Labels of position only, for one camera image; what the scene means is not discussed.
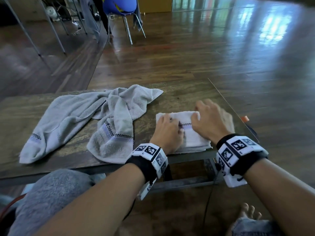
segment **blue chair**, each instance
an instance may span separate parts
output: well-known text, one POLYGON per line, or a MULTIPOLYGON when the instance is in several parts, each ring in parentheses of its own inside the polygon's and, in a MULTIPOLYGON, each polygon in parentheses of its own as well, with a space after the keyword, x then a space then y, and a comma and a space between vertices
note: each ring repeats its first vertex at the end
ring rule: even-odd
POLYGON ((131 44, 132 44, 132 40, 131 40, 131 35, 130 35, 126 15, 133 14, 134 16, 136 16, 136 19, 141 27, 142 33, 144 37, 146 38, 146 35, 144 34, 140 20, 135 13, 136 9, 137 9, 137 0, 104 0, 103 2, 103 11, 107 15, 107 18, 108 18, 108 29, 109 29, 109 15, 110 14, 116 14, 116 15, 122 16, 124 20, 124 24, 125 24, 125 29, 126 29, 127 35, 129 36, 129 40, 131 44))

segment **table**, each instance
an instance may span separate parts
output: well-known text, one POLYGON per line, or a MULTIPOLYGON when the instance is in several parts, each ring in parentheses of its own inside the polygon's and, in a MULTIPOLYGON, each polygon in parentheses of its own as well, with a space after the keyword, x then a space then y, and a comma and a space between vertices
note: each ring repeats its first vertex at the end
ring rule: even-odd
MULTIPOLYGON (((164 93, 148 105, 147 112, 142 117, 134 121, 134 146, 149 142, 155 129, 156 113, 193 110, 197 100, 206 98, 212 99, 232 114, 237 133, 257 141, 209 79, 177 80, 148 84, 145 87, 159 88, 164 93)), ((0 102, 0 187, 34 183, 49 172, 61 168, 79 170, 87 174, 98 174, 112 172, 121 166, 101 162, 86 149, 90 137, 97 129, 97 120, 93 119, 66 145, 43 159, 30 165, 19 163, 19 153, 22 147, 53 99, 65 94, 80 94, 89 91, 91 90, 8 97, 0 102)), ((204 159, 209 175, 212 176, 159 182, 154 184, 150 191, 159 192, 212 184, 213 175, 216 173, 212 167, 214 162, 211 160, 214 157, 214 149, 169 157, 170 164, 204 159)))

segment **towel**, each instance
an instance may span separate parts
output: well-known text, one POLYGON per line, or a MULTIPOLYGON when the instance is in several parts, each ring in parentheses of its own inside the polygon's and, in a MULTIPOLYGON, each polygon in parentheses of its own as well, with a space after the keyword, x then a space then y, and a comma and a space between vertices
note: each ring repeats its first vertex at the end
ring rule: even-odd
MULTIPOLYGON (((171 118, 179 119, 179 127, 184 129, 184 142, 178 148, 178 150, 174 152, 174 154, 201 152, 205 151, 208 148, 212 148, 210 145, 210 141, 204 139, 192 129, 190 117, 193 113, 195 112, 184 111, 179 113, 170 113, 171 118)), ((158 113, 156 115, 156 122, 158 122, 160 117, 163 115, 164 113, 158 113)))
POLYGON ((67 143, 91 118, 99 119, 87 149, 99 160, 123 164, 133 149, 132 121, 163 93, 132 85, 103 92, 64 95, 49 105, 20 153, 29 164, 67 143))

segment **metal leg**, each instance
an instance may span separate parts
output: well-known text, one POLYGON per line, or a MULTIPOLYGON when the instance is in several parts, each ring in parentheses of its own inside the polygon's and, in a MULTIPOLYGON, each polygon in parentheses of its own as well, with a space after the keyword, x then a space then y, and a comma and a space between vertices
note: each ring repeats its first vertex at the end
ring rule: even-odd
POLYGON ((42 0, 39 0, 39 2, 40 2, 40 4, 42 5, 42 8, 43 8, 43 10, 44 10, 44 12, 45 12, 45 15, 46 15, 46 17, 47 17, 47 20, 48 20, 48 22, 49 22, 51 28, 53 29, 53 32, 54 32, 54 34, 55 34, 55 36, 56 36, 56 39, 57 39, 57 41, 58 41, 58 43, 59 43, 59 45, 60 45, 62 51, 65 53, 65 49, 63 48, 63 45, 62 45, 62 43, 61 43, 61 41, 60 41, 60 39, 59 39, 59 36, 58 36, 58 34, 57 34, 56 30, 55 30, 55 27, 53 27, 53 23, 51 22, 50 17, 49 17, 49 15, 48 15, 47 12, 46 12, 46 9, 45 9, 44 4, 42 3, 42 0))
POLYGON ((83 27, 83 29, 84 29, 84 31, 85 31, 85 34, 88 34, 88 33, 86 32, 86 30, 85 30, 85 27, 84 27, 84 24, 83 24, 83 21, 82 21, 80 12, 78 11, 77 5, 76 5, 76 3, 74 2, 74 0, 72 0, 72 1, 73 1, 73 4, 74 4, 74 7, 76 8, 76 11, 77 11, 77 15, 78 15, 78 17, 79 17, 79 20, 80 20, 81 23, 82 23, 82 27, 83 27))
POLYGON ((65 29, 66 34, 69 35, 69 34, 68 34, 68 31, 67 31, 67 29, 66 29, 66 27, 65 27, 65 25, 63 24, 63 21, 62 21, 62 19, 61 19, 61 16, 59 15, 59 13, 58 13, 58 11, 57 11, 57 8, 56 8, 55 5, 54 5, 54 3, 53 3, 53 8, 54 8, 55 11, 57 12, 58 18, 60 19, 60 22, 61 22, 63 28, 65 29))
POLYGON ((36 45, 34 44, 34 42, 32 41, 31 37, 29 36, 29 34, 27 33, 27 31, 25 30, 23 24, 21 23, 21 21, 19 20, 18 16, 16 15, 16 13, 14 12, 13 8, 11 7, 10 3, 8 2, 8 0, 4 0, 4 2, 7 4, 7 6, 9 7, 9 9, 11 10, 12 14, 14 15, 14 17, 16 18, 16 20, 18 21, 20 27, 22 28, 22 30, 24 31, 26 37, 29 39, 30 43, 33 45, 34 49, 36 50, 37 54, 39 56, 41 56, 39 50, 37 49, 36 45))
POLYGON ((127 22, 126 16, 124 16, 124 23, 125 23, 125 28, 126 28, 127 35, 129 36, 130 44, 132 44, 131 35, 130 35, 130 31, 129 31, 129 27, 128 27, 128 22, 127 22))
POLYGON ((110 34, 111 34, 110 27, 109 27, 109 14, 107 15, 107 24, 108 24, 108 33, 107 33, 107 35, 108 35, 108 43, 109 43, 109 41, 110 41, 110 34))
POLYGON ((136 18, 137 18, 137 20, 138 20, 138 22, 139 22, 139 25, 140 25, 140 28, 141 28, 142 33, 143 33, 143 35, 144 35, 144 38, 146 38, 146 35, 144 34, 144 30, 142 29, 142 25, 141 25, 141 23, 140 23, 140 20, 139 20, 138 16, 137 16, 135 13, 134 13, 134 15, 136 16, 136 18))

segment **gray towel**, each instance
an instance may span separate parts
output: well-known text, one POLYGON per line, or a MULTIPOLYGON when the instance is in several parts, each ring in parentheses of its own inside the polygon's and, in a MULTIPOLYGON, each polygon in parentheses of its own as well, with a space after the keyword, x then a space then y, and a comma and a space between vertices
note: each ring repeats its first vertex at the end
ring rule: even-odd
POLYGON ((133 149, 132 121, 163 93, 132 85, 104 92, 64 95, 47 108, 20 153, 29 164, 67 143, 91 118, 100 119, 87 148, 98 159, 123 164, 133 149))

